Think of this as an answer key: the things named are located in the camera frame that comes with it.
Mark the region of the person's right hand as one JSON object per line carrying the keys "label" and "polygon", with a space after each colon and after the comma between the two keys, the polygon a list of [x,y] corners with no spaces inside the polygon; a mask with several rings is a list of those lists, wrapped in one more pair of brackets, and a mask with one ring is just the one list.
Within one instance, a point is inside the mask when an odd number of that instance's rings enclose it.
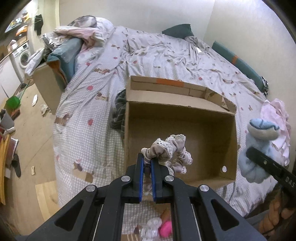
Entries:
{"label": "person's right hand", "polygon": [[258,231],[267,240],[278,240],[283,234],[283,224],[279,226],[280,218],[289,219],[295,213],[295,208],[283,208],[282,192],[279,192],[269,204],[269,210],[259,223]]}

